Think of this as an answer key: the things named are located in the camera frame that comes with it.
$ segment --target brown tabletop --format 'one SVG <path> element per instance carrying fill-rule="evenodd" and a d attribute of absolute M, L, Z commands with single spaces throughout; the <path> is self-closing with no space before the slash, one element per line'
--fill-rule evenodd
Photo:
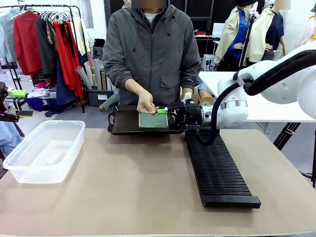
<path fill-rule="evenodd" d="M 256 210 L 205 209 L 184 135 L 113 136 L 86 129 L 58 185 L 0 180 L 0 234 L 24 236 L 281 235 L 316 231 L 316 191 L 256 130 L 221 130 Z"/>

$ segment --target jacket zipper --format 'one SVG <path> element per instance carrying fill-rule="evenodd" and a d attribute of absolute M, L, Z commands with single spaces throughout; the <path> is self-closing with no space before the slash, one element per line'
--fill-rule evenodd
<path fill-rule="evenodd" d="M 151 37 L 151 56 L 150 56 L 149 91 L 151 91 L 151 87 L 152 87 L 152 74 L 153 74 L 153 39 L 154 39 L 154 33 L 152 33 L 152 37 Z"/>

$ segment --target black ribbed rack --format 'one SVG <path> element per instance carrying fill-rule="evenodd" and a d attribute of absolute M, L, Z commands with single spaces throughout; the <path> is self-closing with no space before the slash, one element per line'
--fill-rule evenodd
<path fill-rule="evenodd" d="M 210 134 L 203 130 L 201 136 L 207 140 Z M 186 131 L 186 141 L 204 207 L 260 208 L 259 198 L 251 194 L 219 131 L 208 147 L 200 144 L 193 129 Z"/>

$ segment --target white undershirt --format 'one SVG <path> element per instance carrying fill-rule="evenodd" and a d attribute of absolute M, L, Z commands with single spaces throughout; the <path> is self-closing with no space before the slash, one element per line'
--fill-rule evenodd
<path fill-rule="evenodd" d="M 149 13 L 144 13 L 146 18 L 148 19 L 149 23 L 151 24 L 153 22 L 153 19 L 158 15 L 159 13 L 154 13 L 154 14 L 149 14 Z"/>

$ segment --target person's right hand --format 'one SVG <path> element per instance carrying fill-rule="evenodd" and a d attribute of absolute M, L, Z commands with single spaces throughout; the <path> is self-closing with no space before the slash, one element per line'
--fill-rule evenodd
<path fill-rule="evenodd" d="M 142 90 L 139 93 L 137 111 L 141 113 L 151 113 L 154 115 L 159 107 L 155 107 L 153 104 L 153 96 L 146 90 Z"/>
<path fill-rule="evenodd" d="M 243 49 L 245 47 L 245 45 L 243 43 L 236 43 L 234 45 L 234 49 Z"/>
<path fill-rule="evenodd" d="M 273 49 L 273 46 L 267 43 L 266 44 L 266 51 L 270 51 L 272 49 Z"/>

